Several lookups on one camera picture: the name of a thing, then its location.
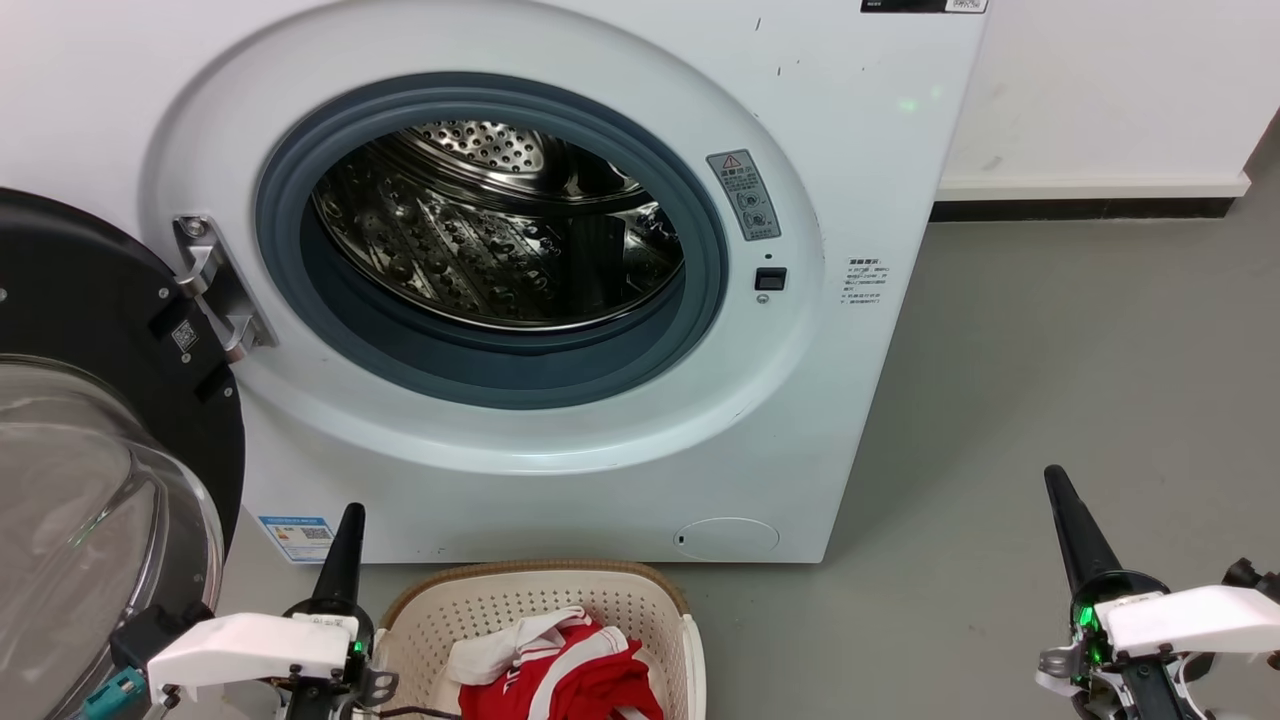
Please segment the grey warning label sticker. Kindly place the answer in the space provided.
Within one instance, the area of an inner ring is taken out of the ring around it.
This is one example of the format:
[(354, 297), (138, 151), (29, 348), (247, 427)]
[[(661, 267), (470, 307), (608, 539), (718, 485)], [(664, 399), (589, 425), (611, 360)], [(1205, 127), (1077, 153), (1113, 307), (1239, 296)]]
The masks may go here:
[(771, 193), (746, 149), (712, 154), (707, 165), (716, 174), (748, 242), (776, 240), (782, 229)]

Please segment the black wall baseboard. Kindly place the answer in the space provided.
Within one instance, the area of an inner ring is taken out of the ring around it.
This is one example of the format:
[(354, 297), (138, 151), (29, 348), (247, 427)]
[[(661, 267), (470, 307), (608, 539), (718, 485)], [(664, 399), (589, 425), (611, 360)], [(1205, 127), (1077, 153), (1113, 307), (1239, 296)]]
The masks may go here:
[(1221, 219), (1234, 197), (938, 201), (931, 223)]

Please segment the small printed text sticker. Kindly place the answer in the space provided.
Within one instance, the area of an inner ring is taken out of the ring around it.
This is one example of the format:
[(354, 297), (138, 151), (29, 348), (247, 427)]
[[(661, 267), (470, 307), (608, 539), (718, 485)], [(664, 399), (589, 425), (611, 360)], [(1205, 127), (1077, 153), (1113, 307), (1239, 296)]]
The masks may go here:
[(849, 258), (838, 301), (846, 306), (877, 305), (884, 299), (892, 272), (878, 258)]

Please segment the blue energy label sticker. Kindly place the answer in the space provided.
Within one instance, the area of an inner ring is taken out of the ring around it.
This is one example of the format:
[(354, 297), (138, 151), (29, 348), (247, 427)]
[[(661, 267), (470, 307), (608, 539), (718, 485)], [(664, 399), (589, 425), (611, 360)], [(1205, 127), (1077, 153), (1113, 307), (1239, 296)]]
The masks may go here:
[(259, 523), (293, 564), (323, 564), (334, 538), (324, 518), (259, 516)]

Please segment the perforated steel drum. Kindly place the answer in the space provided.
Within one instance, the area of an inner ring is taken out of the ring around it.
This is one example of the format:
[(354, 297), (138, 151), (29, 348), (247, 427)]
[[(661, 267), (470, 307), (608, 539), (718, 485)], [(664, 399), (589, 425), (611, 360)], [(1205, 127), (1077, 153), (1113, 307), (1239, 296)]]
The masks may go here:
[(329, 240), (425, 313), (524, 333), (644, 307), (682, 272), (673, 222), (611, 159), (538, 129), (444, 119), (348, 152), (314, 186)]

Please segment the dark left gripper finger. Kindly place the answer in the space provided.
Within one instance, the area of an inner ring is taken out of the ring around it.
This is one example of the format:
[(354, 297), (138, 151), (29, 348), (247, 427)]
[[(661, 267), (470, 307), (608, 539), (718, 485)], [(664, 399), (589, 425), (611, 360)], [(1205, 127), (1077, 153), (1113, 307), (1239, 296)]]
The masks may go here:
[(342, 598), (342, 519), (314, 587), (312, 600), (351, 603)]
[(358, 602), (367, 514), (362, 503), (348, 503), (342, 518), (342, 598)]

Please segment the silver door hinge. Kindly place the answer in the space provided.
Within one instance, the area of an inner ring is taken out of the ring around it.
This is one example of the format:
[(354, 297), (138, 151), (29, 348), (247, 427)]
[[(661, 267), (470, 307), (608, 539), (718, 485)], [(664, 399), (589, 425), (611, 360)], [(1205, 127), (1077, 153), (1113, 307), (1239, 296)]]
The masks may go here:
[(211, 217), (178, 215), (172, 232), (184, 260), (175, 281), (183, 293), (197, 301), (229, 363), (251, 352), (275, 348), (278, 338), (259, 309)]

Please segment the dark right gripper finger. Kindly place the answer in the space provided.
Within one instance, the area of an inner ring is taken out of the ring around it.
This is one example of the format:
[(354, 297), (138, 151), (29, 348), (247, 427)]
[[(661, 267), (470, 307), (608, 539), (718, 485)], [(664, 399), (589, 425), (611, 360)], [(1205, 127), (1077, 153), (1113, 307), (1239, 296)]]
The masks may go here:
[(1120, 593), (1121, 591), (1129, 591), (1126, 571), (1111, 550), (1093, 515), (1092, 520), (1094, 523), (1094, 574), (1076, 593)]
[(1044, 486), (1068, 587), (1075, 594), (1094, 574), (1094, 523), (1064, 468), (1048, 465)]

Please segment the cream plastic laundry basket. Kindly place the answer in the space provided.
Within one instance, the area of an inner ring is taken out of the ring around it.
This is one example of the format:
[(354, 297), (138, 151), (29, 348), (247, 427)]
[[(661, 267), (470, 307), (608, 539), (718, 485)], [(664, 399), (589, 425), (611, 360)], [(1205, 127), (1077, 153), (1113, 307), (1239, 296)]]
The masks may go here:
[(456, 642), (567, 606), (643, 643), (667, 719), (707, 720), (700, 630), (677, 585), (640, 562), (589, 559), (470, 565), (407, 588), (383, 616), (387, 644), (378, 651), (401, 678), (393, 705), (436, 706)]

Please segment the teal connector plug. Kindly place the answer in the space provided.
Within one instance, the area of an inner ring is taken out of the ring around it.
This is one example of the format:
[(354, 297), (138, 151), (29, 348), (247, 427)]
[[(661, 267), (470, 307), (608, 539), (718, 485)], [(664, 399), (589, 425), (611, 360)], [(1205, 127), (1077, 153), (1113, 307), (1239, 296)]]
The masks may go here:
[(148, 701), (145, 674), (124, 667), (105, 680), (81, 705), (70, 720), (118, 720), (124, 711)]

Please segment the red and white garment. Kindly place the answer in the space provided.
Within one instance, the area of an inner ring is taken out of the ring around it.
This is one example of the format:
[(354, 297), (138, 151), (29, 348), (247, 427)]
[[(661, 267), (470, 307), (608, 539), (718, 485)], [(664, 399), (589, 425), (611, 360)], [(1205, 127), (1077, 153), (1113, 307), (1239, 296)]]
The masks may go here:
[(456, 720), (668, 720), (643, 643), (582, 607), (454, 643), (431, 698)]

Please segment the round white filter cover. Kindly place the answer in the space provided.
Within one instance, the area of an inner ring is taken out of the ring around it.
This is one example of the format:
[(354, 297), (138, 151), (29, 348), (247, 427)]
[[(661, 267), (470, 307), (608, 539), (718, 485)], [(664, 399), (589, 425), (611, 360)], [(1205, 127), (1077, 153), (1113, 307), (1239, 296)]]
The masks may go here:
[(704, 562), (764, 562), (780, 544), (780, 533), (750, 518), (708, 518), (687, 524), (673, 536), (686, 559)]

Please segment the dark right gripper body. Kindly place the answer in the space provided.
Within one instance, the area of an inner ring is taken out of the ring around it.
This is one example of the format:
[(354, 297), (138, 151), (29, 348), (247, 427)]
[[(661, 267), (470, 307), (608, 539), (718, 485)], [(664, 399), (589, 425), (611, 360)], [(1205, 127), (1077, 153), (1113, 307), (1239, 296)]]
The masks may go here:
[(1115, 650), (1102, 623), (1105, 601), (1155, 600), (1169, 588), (1130, 570), (1068, 570), (1071, 592), (1065, 646), (1037, 660), (1037, 684), (1068, 698), (1080, 720), (1217, 720), (1190, 694), (1187, 674), (1201, 661), (1165, 647), (1132, 656)]

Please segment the white front-load washing machine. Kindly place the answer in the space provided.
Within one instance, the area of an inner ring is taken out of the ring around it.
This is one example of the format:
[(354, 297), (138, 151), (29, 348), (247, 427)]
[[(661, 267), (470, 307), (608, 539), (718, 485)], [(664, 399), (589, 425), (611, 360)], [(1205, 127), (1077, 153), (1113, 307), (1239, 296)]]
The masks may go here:
[[(708, 518), (772, 525), (764, 562), (819, 562), (876, 396), (983, 14), (861, 0), (0, 0), (0, 190), (63, 202), (184, 266), (178, 215), (211, 217), (278, 338), (229, 363), (239, 511), (362, 503), (369, 562), (678, 562)], [(255, 208), (282, 138), (379, 81), (485, 73), (564, 88), (649, 129), (730, 242), (712, 329), (668, 372), (573, 407), (417, 395), (315, 336), (262, 261)], [(746, 149), (782, 229), (748, 242), (712, 154)], [(849, 258), (892, 272), (838, 301)], [(756, 292), (760, 266), (788, 269)]]

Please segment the grey rubber door gasket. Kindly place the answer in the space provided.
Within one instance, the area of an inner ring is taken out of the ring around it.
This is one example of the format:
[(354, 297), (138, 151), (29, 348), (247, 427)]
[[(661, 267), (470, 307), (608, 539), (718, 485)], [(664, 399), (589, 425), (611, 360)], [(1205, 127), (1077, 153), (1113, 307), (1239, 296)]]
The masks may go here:
[[(654, 197), (684, 249), (681, 274), (626, 316), (577, 331), (509, 332), (425, 313), (374, 284), (335, 249), (311, 202), (321, 176), (361, 145), (444, 119), (538, 129), (611, 159)], [(622, 395), (685, 360), (712, 329), (730, 242), (689, 164), (634, 119), (550, 85), (485, 73), (384, 79), (324, 102), (278, 143), (255, 208), (280, 296), (343, 359), (417, 395), (515, 411)]]

